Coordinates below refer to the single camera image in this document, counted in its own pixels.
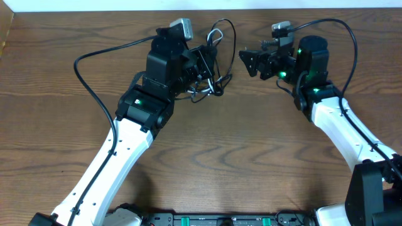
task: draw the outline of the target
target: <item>wood grain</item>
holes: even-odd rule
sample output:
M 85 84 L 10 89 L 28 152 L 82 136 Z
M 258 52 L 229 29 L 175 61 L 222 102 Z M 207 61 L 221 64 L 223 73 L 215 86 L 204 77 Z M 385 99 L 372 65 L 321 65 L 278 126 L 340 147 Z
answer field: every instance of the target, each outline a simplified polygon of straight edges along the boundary
M 0 61 L 0 225 L 26 225 L 50 213 L 75 186 L 109 130 L 100 108 L 75 78 L 80 55 L 121 45 L 192 20 L 203 43 L 222 17 L 237 29 L 237 50 L 258 49 L 270 26 L 339 18 L 355 31 L 359 63 L 347 99 L 384 143 L 402 153 L 402 9 L 303 9 L 19 13 Z M 220 26 L 221 70 L 233 34 Z M 329 42 L 330 79 L 341 87 L 352 42 L 332 23 L 301 30 Z M 149 43 L 85 59 L 80 71 L 114 112 L 133 75 L 145 69 Z M 351 173 L 328 137 L 295 109 L 273 80 L 250 78 L 236 58 L 223 97 L 177 102 L 152 147 L 133 167 L 112 208 L 135 202 L 176 212 L 261 213 L 343 202 Z

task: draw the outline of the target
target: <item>green terminal block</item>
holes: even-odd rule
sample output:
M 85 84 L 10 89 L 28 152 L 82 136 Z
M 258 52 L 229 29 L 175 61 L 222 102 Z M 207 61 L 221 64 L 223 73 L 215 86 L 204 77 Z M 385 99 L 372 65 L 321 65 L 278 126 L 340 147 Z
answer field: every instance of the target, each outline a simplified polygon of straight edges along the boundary
M 271 226 L 271 219 L 263 218 L 263 226 Z
M 190 217 L 182 217 L 182 226 L 190 226 Z

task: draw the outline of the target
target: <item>white wall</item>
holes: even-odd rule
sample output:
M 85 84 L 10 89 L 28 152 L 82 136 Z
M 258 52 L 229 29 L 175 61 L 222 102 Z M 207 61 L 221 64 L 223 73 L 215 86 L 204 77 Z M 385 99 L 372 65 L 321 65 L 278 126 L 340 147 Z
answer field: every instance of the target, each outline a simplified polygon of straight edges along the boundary
M 399 8 L 402 0 L 4 0 L 14 12 Z

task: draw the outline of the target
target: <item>green light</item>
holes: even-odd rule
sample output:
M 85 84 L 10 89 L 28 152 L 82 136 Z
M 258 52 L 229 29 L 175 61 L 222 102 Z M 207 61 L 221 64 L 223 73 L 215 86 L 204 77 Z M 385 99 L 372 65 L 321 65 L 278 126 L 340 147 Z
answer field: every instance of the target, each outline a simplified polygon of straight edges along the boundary
M 279 73 L 279 76 L 280 76 L 281 78 L 285 78 L 285 77 L 286 77 L 286 72 L 280 72 L 280 73 Z

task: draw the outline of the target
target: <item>table top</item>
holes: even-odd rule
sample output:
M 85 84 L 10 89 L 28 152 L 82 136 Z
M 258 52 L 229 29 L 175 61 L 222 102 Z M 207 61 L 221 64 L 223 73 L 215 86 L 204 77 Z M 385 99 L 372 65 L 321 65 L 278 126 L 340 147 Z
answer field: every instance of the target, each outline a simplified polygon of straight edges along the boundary
M 402 9 L 289 9 L 18 13 L 0 60 L 0 225 L 27 224 L 51 213 L 76 185 L 109 131 L 104 113 L 73 72 L 84 53 L 155 34 L 179 17 L 192 20 L 204 43 L 213 22 L 233 21 L 237 51 L 258 50 L 273 23 L 295 26 L 339 18 L 354 30 L 359 62 L 346 94 L 353 111 L 383 143 L 402 153 Z M 233 34 L 219 26 L 220 68 L 232 54 Z M 328 40 L 329 79 L 342 87 L 353 45 L 341 25 L 298 31 L 298 40 Z M 145 69 L 150 43 L 97 55 L 80 72 L 110 112 L 133 75 Z M 309 210 L 344 202 L 351 172 L 330 139 L 298 112 L 274 80 L 251 78 L 235 58 L 222 97 L 181 100 L 152 146 L 140 157 L 111 208 L 128 202 L 199 213 Z

